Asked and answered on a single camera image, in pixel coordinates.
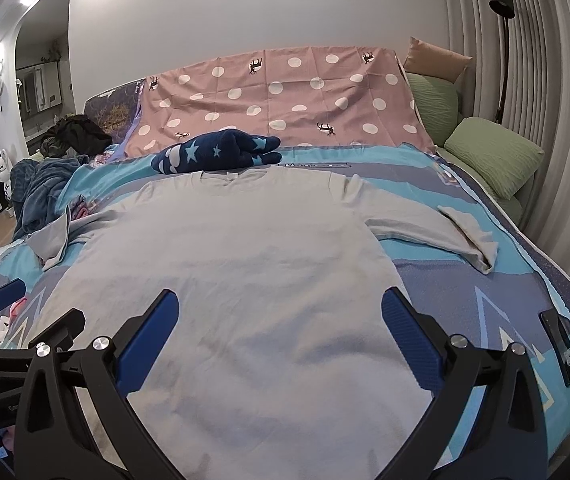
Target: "black lamp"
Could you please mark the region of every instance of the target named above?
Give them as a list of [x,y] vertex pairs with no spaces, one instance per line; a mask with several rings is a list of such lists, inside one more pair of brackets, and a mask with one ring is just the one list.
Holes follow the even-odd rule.
[[514,12],[514,0],[489,0],[489,6],[492,10],[502,17],[502,30],[503,39],[505,42],[505,74],[502,80],[502,92],[500,93],[500,103],[498,104],[498,111],[494,122],[502,122],[502,114],[505,110],[505,97],[507,94],[507,77],[508,69],[510,66],[510,27],[507,20],[511,20],[516,16]]

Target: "metal screw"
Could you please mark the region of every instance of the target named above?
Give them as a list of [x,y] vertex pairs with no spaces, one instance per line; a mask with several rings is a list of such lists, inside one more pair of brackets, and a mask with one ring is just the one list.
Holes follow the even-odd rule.
[[108,346],[110,346],[110,339],[105,336],[97,337],[92,342],[94,350],[105,350]]
[[516,355],[525,355],[525,347],[520,343],[513,343],[511,345],[511,351]]
[[38,357],[45,357],[49,354],[50,354],[50,347],[45,343],[43,343],[41,346],[37,347],[36,349],[36,355],[38,355]]
[[452,346],[455,346],[456,348],[466,348],[466,346],[469,344],[467,338],[464,335],[460,334],[454,334],[449,339],[449,342],[451,343]]

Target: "orange pillow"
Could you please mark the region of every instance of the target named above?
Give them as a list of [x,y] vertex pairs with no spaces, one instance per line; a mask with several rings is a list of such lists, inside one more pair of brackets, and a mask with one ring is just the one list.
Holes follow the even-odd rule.
[[403,67],[407,72],[455,83],[471,60],[469,56],[412,38]]

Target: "pink polka dot sheet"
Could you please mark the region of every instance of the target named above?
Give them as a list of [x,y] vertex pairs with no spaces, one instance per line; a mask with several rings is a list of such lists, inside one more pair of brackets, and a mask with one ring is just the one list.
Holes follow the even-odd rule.
[[149,76],[127,158],[238,128],[281,146],[435,146],[393,50],[308,46],[220,57]]

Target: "lamp shade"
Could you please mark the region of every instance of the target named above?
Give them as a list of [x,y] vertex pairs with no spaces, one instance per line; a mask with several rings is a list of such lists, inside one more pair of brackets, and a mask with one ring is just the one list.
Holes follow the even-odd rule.
[[489,6],[496,14],[508,20],[516,16],[514,12],[514,0],[489,0]]

